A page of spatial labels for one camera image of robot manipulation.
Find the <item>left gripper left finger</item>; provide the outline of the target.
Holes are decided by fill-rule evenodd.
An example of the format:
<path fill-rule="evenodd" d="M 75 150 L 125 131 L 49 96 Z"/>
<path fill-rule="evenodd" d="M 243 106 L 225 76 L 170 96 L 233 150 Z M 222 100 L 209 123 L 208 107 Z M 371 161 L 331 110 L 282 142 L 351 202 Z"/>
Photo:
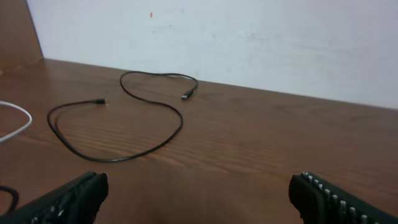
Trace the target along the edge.
<path fill-rule="evenodd" d="M 109 185 L 105 173 L 89 171 L 20 208 L 17 190 L 2 186 L 1 191 L 12 197 L 7 212 L 1 215 L 2 224 L 92 224 Z"/>

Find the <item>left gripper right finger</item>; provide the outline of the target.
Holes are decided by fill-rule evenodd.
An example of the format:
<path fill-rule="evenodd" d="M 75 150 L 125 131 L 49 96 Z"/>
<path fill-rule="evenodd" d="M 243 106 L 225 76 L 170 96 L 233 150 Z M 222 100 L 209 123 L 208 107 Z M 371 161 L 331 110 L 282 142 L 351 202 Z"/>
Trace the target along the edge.
<path fill-rule="evenodd" d="M 292 176 L 289 200 L 304 224 L 397 224 L 394 217 L 312 172 Z"/>

